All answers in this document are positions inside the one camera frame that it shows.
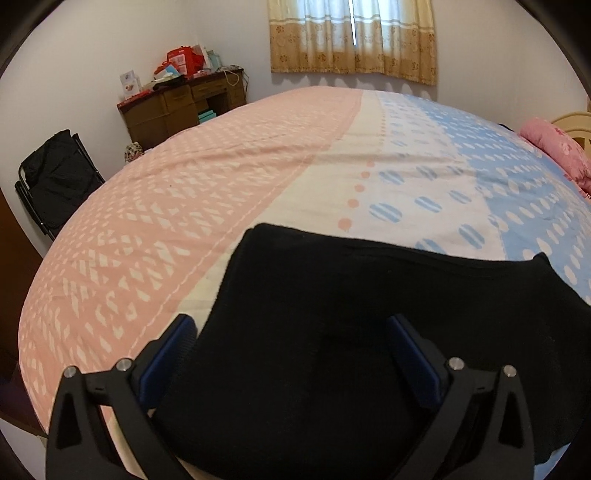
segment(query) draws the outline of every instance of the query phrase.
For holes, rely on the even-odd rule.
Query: pink pillow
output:
[[[591,161],[575,140],[541,118],[528,121],[519,134],[560,165],[581,189],[591,193]]]

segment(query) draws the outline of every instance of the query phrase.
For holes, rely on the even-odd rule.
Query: curtain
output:
[[[378,72],[437,83],[431,0],[268,0],[268,5],[274,73]]]

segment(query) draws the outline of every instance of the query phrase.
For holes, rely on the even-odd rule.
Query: metal screw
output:
[[[458,358],[456,356],[450,358],[449,361],[447,362],[447,364],[449,365],[449,368],[451,368],[452,370],[455,370],[456,372],[463,370],[464,367],[466,366],[466,364],[464,363],[464,360],[462,360],[461,358]]]
[[[503,373],[510,378],[517,375],[517,369],[513,365],[505,365],[503,367]]]
[[[127,372],[131,368],[131,364],[132,361],[130,358],[122,358],[116,363],[115,368],[120,372]]]
[[[64,370],[64,377],[66,378],[72,378],[74,375],[76,375],[76,372],[78,371],[78,369],[76,367],[74,367],[73,365],[70,367],[67,367]]]

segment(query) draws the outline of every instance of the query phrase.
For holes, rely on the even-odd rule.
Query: black clamp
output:
[[[389,346],[415,399],[433,421],[391,480],[527,480],[534,444],[517,370],[468,368],[446,359],[401,315],[388,321]],[[121,431],[149,480],[191,480],[154,430],[156,408],[196,340],[193,319],[179,315],[136,360],[105,372],[64,371],[51,416],[47,480],[130,480],[100,406],[113,408]]]

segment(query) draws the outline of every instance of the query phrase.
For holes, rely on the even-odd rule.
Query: wooden desk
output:
[[[246,104],[243,70],[238,75],[211,73],[188,80],[185,84],[163,88],[130,103],[120,103],[129,136],[145,150],[154,148],[167,138],[199,124],[199,114],[213,110],[223,115]]]

